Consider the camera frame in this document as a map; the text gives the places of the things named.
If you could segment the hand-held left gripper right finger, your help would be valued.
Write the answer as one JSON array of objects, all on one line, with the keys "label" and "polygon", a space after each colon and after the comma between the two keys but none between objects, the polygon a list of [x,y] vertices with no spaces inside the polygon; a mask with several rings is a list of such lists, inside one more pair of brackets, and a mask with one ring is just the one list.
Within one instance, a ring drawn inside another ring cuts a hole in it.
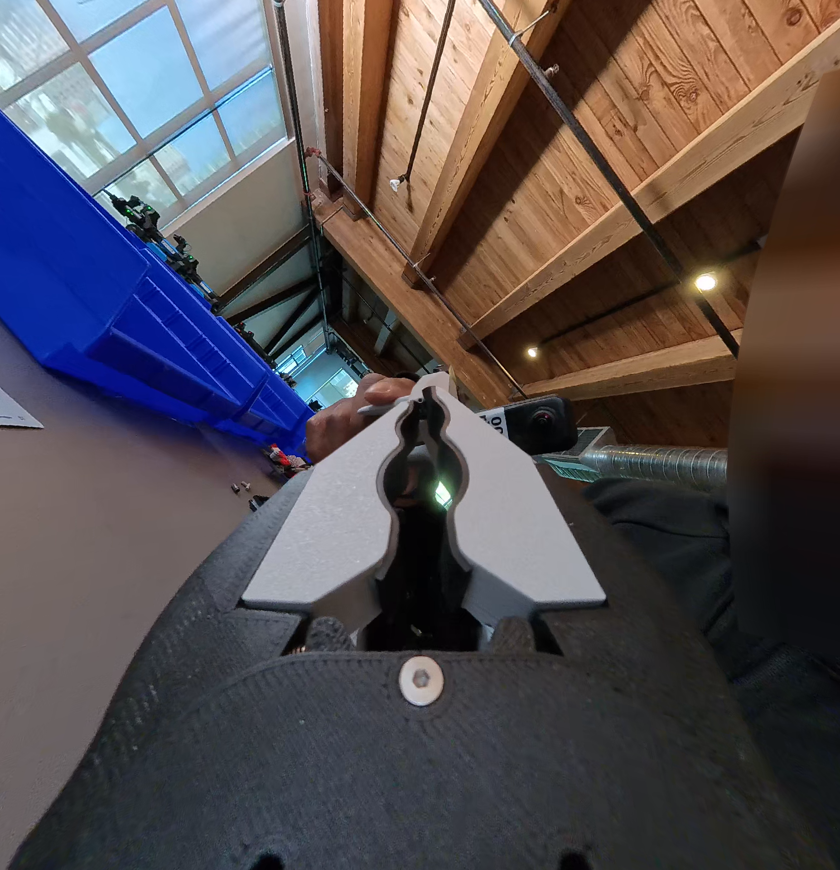
[{"label": "hand-held left gripper right finger", "polygon": [[502,619],[596,608],[607,596],[533,456],[438,388],[425,391],[427,446],[452,493],[449,546],[469,574],[462,608]]}]

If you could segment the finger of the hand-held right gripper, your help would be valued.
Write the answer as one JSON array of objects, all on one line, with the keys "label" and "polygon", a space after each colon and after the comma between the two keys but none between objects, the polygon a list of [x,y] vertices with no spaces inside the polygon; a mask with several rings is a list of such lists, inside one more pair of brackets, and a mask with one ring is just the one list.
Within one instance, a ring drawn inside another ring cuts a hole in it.
[{"label": "finger of the hand-held right gripper", "polygon": [[432,372],[423,376],[400,373],[394,376],[375,375],[374,383],[364,386],[371,376],[365,377],[357,388],[362,404],[357,406],[360,417],[382,417],[396,408],[424,400],[425,391],[438,388],[439,392],[456,396],[456,386],[447,371]]}]

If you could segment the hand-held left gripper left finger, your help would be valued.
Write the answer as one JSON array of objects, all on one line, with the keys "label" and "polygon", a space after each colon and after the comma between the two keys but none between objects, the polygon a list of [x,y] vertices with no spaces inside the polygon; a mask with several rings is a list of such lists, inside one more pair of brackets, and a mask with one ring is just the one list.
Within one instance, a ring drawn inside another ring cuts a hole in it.
[{"label": "hand-held left gripper left finger", "polygon": [[252,610],[332,618],[368,649],[430,641],[429,384],[356,408],[359,431],[302,488],[241,594]]}]

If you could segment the blue plastic bin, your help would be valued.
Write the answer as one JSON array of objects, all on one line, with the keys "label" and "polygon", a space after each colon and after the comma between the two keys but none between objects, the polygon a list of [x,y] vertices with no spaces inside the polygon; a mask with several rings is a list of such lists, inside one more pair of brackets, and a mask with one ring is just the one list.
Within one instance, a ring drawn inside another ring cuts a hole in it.
[{"label": "blue plastic bin", "polygon": [[306,423],[313,416],[308,404],[278,372],[269,370],[250,397],[232,415],[210,425],[258,445],[276,445],[286,453],[304,451]]},{"label": "blue plastic bin", "polygon": [[189,422],[244,419],[269,369],[0,111],[0,319],[45,368]]}]

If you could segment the grey desk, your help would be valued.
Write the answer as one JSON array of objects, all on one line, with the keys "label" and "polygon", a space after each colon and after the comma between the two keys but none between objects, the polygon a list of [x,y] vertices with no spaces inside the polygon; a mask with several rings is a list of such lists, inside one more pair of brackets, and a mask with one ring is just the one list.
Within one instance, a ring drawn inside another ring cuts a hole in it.
[{"label": "grey desk", "polygon": [[0,868],[97,734],[143,639],[235,528],[259,452],[48,372],[0,320]]}]

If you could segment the person's right hand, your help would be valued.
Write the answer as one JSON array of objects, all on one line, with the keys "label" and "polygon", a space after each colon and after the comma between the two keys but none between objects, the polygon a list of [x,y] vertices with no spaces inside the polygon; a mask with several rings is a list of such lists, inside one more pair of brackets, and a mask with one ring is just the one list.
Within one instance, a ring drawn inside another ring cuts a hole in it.
[{"label": "person's right hand", "polygon": [[334,405],[318,411],[306,424],[306,452],[309,461],[317,464],[337,451],[367,427],[372,418],[361,414],[366,407],[393,405],[409,396],[418,377],[386,377],[370,373],[362,377],[353,397],[340,399]]}]

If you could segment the black ceiling pipe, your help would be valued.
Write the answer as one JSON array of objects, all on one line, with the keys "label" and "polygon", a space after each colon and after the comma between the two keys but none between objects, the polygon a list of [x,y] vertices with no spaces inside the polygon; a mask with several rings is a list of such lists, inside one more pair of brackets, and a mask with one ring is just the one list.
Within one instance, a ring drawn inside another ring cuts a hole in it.
[{"label": "black ceiling pipe", "polygon": [[[665,265],[671,271],[676,281],[678,283],[684,282],[688,277],[686,267],[675,255],[674,251],[667,244],[654,223],[651,222],[646,212],[639,205],[638,201],[634,198],[632,192],[627,188],[617,172],[613,169],[609,160],[603,155],[591,136],[589,136],[584,126],[581,125],[578,119],[573,115],[571,109],[550,84],[545,71],[531,56],[530,51],[526,48],[521,37],[513,27],[507,23],[501,10],[494,2],[482,1],[481,6],[504,37],[508,48],[517,56],[517,59],[523,65],[524,70],[528,72],[531,80],[534,81],[540,92],[543,93],[548,104],[556,112],[560,120],[570,130],[573,136],[575,136],[585,155],[599,170],[611,190],[613,190],[617,195],[621,203],[621,209],[627,212],[630,216],[625,224],[625,229],[627,231],[635,230],[646,236],[650,240],[657,254],[665,262]],[[466,332],[471,334],[472,340],[475,343],[480,343],[484,336],[490,335],[492,332],[500,329],[520,313],[545,298],[549,291],[554,291],[568,282],[570,280],[568,277],[559,276],[559,274],[564,271],[565,266],[571,268],[572,277],[577,276],[580,273],[577,268],[579,243],[587,245],[592,238],[600,237],[601,230],[605,229],[607,225],[611,223],[613,213],[614,210],[607,212],[599,221],[594,223],[588,228],[588,230],[577,237],[566,248],[566,251],[559,255],[556,261],[549,261],[543,270],[544,273],[550,273],[549,277],[542,278],[541,271],[538,271],[533,277],[527,279],[519,288],[513,290],[513,292],[505,299],[502,299],[501,302],[498,303],[488,314],[484,315],[483,318],[478,321],[478,327],[467,328]]]}]

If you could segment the thin black sprinkler pipe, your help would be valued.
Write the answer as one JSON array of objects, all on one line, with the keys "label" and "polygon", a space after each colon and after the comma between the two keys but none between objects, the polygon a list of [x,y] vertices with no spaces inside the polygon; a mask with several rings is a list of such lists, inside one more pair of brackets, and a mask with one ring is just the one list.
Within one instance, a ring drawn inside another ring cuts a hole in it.
[{"label": "thin black sprinkler pipe", "polygon": [[432,93],[434,90],[434,86],[436,83],[438,71],[440,68],[440,64],[444,54],[444,48],[446,45],[447,37],[449,34],[449,28],[452,21],[452,16],[454,14],[454,10],[456,7],[456,1],[448,1],[444,11],[443,21],[441,23],[441,28],[439,30],[439,35],[436,41],[436,50],[433,56],[432,64],[430,66],[430,72],[428,76],[428,80],[426,83],[425,89],[425,97],[424,102],[422,103],[421,112],[418,118],[418,122],[415,129],[415,136],[412,143],[412,148],[410,152],[409,161],[406,169],[402,174],[400,174],[397,178],[392,179],[390,181],[391,189],[394,192],[400,190],[401,187],[406,186],[410,183],[411,175],[415,165],[415,159],[417,156],[417,152],[419,149],[419,145],[421,142],[421,138],[423,135],[425,122],[427,118],[427,114],[429,111],[429,106],[432,98]]}]

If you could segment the white instruction booklet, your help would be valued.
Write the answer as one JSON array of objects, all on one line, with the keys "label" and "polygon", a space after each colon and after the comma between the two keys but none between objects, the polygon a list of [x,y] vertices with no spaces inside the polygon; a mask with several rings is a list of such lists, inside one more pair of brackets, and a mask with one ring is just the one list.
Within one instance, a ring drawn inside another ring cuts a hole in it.
[{"label": "white instruction booklet", "polygon": [[43,424],[0,387],[0,428],[39,430],[43,429]]}]

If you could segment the person's black top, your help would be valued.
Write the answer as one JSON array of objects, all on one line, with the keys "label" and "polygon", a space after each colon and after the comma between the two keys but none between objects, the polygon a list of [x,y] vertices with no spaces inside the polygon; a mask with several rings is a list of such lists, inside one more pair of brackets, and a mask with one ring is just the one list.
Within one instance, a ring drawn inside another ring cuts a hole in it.
[{"label": "person's black top", "polygon": [[715,652],[754,740],[840,868],[840,659],[739,632]]}]

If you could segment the large paned window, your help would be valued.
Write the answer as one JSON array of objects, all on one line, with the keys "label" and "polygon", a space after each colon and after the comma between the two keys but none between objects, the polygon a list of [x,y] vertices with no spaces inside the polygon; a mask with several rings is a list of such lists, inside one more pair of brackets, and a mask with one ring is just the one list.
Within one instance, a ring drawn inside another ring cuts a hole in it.
[{"label": "large paned window", "polygon": [[164,222],[289,136],[258,1],[0,1],[0,110]]}]

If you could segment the silver ventilation duct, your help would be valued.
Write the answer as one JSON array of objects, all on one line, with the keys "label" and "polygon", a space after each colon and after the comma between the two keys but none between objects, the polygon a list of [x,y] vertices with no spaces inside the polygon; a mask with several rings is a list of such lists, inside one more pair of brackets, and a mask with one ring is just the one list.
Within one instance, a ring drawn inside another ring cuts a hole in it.
[{"label": "silver ventilation duct", "polygon": [[600,479],[663,482],[702,492],[725,487],[728,451],[725,449],[653,445],[605,445],[580,454],[536,456],[562,478],[583,483]]}]

